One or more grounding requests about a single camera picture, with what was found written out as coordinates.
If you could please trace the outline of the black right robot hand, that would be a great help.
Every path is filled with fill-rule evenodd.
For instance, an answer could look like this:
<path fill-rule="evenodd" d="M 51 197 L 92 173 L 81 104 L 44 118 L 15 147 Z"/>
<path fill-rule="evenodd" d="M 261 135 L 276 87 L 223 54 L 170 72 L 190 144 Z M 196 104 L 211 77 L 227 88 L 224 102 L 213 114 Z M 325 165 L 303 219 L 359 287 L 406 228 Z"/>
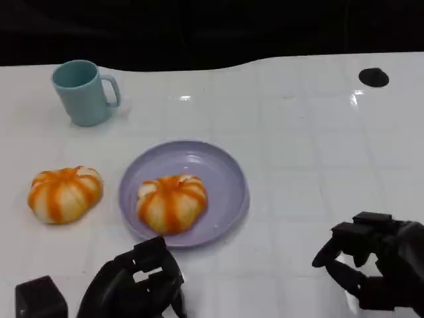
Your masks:
<path fill-rule="evenodd" d="M 332 228 L 312 261 L 365 310 L 408 307 L 423 316 L 423 224 L 361 212 Z"/>

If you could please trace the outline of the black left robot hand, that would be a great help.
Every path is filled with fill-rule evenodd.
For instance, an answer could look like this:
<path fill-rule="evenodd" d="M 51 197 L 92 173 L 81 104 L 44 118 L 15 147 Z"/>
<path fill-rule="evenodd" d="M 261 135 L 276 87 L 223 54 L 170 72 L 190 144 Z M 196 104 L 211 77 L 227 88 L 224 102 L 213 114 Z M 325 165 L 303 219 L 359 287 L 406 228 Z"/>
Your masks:
<path fill-rule="evenodd" d="M 163 237 L 106 262 L 85 292 L 78 317 L 162 317 L 171 307 L 187 317 L 184 278 Z"/>

